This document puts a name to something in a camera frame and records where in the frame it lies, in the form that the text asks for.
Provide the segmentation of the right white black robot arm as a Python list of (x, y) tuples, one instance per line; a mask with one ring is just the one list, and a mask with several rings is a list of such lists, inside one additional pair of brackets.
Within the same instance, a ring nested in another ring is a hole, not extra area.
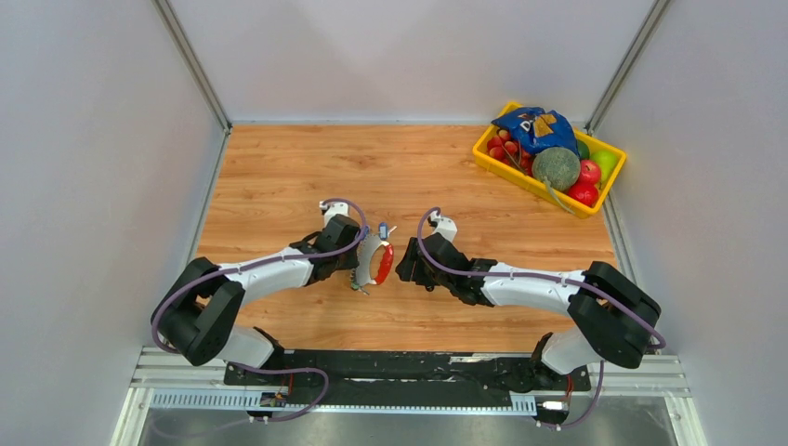
[(442, 287), (469, 306), (537, 308), (571, 318), (573, 328), (544, 335), (532, 352), (532, 379), (547, 388), (592, 362), (638, 368), (661, 315), (652, 298), (608, 263), (559, 273), (519, 269), (468, 258), (440, 234), (411, 238), (396, 273), (429, 292)]

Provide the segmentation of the blue headed key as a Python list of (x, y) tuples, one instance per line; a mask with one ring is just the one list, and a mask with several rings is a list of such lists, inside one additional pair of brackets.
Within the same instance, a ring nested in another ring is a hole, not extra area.
[(387, 241), (391, 237), (391, 233), (397, 229), (396, 225), (389, 225), (386, 222), (381, 222), (378, 225), (378, 237), (381, 241)]

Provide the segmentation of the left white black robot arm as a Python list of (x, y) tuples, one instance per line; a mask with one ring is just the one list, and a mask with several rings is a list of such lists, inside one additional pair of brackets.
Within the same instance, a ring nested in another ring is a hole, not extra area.
[(240, 310), (357, 267), (363, 230), (351, 217), (334, 215), (322, 230), (274, 255), (238, 264), (193, 259), (151, 316), (154, 338), (166, 341), (193, 366), (219, 359), (248, 366), (260, 384), (276, 383), (284, 371), (282, 347), (263, 330), (238, 324)]

